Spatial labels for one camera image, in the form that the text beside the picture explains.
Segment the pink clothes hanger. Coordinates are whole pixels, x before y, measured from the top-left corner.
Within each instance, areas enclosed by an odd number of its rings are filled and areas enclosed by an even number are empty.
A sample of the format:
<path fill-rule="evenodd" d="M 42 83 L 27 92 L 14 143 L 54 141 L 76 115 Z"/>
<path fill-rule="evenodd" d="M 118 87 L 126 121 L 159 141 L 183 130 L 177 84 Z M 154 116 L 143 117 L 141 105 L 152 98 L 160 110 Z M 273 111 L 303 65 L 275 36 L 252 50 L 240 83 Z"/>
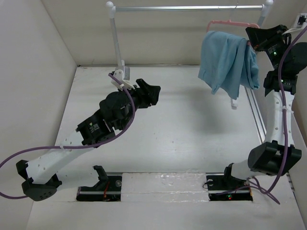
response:
<path fill-rule="evenodd" d="M 211 25 L 213 24 L 221 24 L 221 25 L 230 25 L 230 26 L 239 26 L 239 27 L 252 27 L 260 29 L 260 26 L 256 23 L 245 23 L 245 22 L 234 22 L 231 21 L 230 18 L 227 21 L 223 20 L 211 20 L 207 24 L 206 32 L 209 32 Z"/>

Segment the light blue trousers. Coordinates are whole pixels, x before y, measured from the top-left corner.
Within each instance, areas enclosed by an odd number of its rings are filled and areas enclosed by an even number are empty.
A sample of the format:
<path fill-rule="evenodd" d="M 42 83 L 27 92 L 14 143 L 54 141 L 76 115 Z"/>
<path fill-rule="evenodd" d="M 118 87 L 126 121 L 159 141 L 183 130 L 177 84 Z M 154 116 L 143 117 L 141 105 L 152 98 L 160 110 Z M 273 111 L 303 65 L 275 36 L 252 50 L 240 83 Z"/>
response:
<path fill-rule="evenodd" d="M 201 45 L 198 78 L 210 88 L 219 89 L 237 100 L 240 86 L 257 90 L 259 67 L 256 53 L 246 38 L 220 31 L 209 31 Z"/>

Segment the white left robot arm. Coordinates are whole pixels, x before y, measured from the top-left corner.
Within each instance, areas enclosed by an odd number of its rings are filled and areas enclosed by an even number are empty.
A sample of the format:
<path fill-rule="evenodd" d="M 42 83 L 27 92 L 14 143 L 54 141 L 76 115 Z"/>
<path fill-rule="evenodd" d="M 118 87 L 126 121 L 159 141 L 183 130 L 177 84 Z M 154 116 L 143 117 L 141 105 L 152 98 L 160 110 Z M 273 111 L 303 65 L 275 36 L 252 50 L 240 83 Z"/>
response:
<path fill-rule="evenodd" d="M 18 174 L 24 179 L 23 193 L 33 201 L 42 201 L 53 196 L 65 185 L 79 182 L 76 172 L 61 174 L 60 171 L 81 155 L 114 141 L 131 126 L 138 109 L 158 103 L 160 86 L 137 79 L 130 83 L 130 69 L 118 67 L 109 73 L 117 91 L 107 95 L 99 103 L 93 115 L 77 125 L 58 146 L 45 147 L 47 152 L 31 161 L 16 163 Z"/>

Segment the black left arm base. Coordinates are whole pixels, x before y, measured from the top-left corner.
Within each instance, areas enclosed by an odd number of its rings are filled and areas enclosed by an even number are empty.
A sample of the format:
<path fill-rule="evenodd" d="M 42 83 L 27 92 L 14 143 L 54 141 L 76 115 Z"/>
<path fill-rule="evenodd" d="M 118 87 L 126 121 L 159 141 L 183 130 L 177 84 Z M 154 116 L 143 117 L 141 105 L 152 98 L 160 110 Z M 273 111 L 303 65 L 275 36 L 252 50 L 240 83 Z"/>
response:
<path fill-rule="evenodd" d="M 78 187 L 76 200 L 80 202 L 118 202 L 121 200 L 122 174 L 106 173 L 102 166 L 94 166 L 98 182 L 92 187 Z"/>

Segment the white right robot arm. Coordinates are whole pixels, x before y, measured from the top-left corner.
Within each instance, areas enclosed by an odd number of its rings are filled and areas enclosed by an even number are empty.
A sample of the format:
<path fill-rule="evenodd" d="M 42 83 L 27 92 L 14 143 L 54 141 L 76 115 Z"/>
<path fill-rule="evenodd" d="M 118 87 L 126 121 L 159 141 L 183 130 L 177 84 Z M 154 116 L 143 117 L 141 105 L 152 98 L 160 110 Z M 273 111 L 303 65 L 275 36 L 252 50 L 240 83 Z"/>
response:
<path fill-rule="evenodd" d="M 264 51 L 273 70 L 264 79 L 267 128 L 264 142 L 250 151 L 248 159 L 229 164 L 222 176 L 223 186 L 232 189 L 239 180 L 266 174 L 282 176 L 300 159 L 291 134 L 292 103 L 297 78 L 307 66 L 307 44 L 291 38 L 285 25 L 269 29 L 246 28 L 255 51 Z"/>

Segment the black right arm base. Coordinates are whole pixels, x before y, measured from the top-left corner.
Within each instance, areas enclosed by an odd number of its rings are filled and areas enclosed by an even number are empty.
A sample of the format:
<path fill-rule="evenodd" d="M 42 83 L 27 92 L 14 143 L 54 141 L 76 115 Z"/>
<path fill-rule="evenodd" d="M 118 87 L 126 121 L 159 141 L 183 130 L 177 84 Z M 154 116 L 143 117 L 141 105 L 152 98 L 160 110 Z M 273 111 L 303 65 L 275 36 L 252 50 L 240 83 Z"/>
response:
<path fill-rule="evenodd" d="M 206 173 L 203 188 L 208 191 L 209 201 L 253 201 L 249 187 L 244 180 L 231 175 L 232 164 L 224 172 Z"/>

